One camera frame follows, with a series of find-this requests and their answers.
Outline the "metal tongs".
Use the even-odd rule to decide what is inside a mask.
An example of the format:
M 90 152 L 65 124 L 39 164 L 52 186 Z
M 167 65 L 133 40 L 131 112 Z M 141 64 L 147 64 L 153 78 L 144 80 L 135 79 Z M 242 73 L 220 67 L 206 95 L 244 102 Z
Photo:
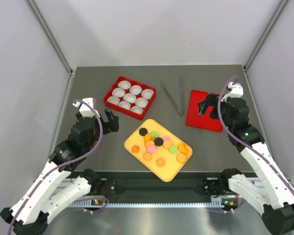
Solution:
M 161 80 L 161 87 L 164 90 L 165 94 L 169 98 L 170 102 L 172 103 L 173 107 L 176 109 L 178 115 L 180 117 L 184 116 L 184 100 L 183 100 L 183 79 L 182 77 L 179 78 L 179 101 L 180 101 L 180 106 L 177 105 L 177 103 L 174 101 L 173 97 L 170 95 L 168 89 L 166 88 L 164 82 Z

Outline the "orange leaf cookie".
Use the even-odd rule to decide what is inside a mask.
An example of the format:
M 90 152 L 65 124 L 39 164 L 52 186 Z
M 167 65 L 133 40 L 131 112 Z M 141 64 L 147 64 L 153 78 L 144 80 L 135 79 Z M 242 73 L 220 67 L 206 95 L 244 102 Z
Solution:
M 146 152 L 146 153 L 143 154 L 143 159 L 144 159 L 145 161 L 147 161 L 147 162 L 151 161 L 152 158 L 153 158 L 153 155 L 150 154 L 150 153 L 148 153 L 148 152 Z

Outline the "pink sandwich cookie top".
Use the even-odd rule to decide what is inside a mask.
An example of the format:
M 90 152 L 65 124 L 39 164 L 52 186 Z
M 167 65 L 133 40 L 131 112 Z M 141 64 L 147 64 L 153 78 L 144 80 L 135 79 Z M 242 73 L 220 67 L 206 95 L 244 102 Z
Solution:
M 163 141 L 171 141 L 171 140 L 172 140 L 171 137 L 170 137 L 169 135 L 164 135 L 164 136 L 162 137 L 162 139 L 163 139 Z

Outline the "orange flower cookie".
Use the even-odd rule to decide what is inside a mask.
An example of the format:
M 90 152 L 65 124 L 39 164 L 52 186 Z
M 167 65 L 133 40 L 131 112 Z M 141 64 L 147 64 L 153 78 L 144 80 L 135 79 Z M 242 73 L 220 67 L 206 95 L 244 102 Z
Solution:
M 163 158 L 158 158 L 158 159 L 156 160 L 156 165 L 157 165 L 158 167 L 163 167 L 165 164 L 166 164 L 166 161 L 165 161 L 165 159 L 163 159 Z

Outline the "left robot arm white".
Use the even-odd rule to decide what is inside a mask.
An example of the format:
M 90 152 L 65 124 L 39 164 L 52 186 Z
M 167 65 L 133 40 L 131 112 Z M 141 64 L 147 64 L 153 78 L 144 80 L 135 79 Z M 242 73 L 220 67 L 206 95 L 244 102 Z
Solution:
M 9 234 L 41 235 L 71 203 L 101 190 L 100 176 L 86 169 L 68 187 L 53 194 L 62 181 L 94 152 L 103 135 L 119 130 L 119 117 L 110 109 L 105 110 L 107 121 L 94 109 L 89 111 L 88 115 L 82 111 L 76 114 L 77 120 L 68 138 L 55 147 L 30 189 L 18 203 L 0 212 L 1 218 L 9 224 Z

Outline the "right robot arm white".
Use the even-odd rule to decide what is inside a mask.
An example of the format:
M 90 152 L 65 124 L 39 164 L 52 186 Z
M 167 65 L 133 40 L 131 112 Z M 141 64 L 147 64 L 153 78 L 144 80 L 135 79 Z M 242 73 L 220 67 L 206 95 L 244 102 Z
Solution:
M 230 142 L 249 163 L 263 189 L 250 182 L 236 168 L 224 170 L 219 180 L 223 193 L 239 194 L 261 216 L 272 235 L 294 231 L 294 188 L 278 169 L 259 130 L 249 123 L 249 107 L 240 97 L 221 98 L 208 94 L 198 103 L 199 113 L 204 115 L 209 107 L 212 119 L 219 119 Z

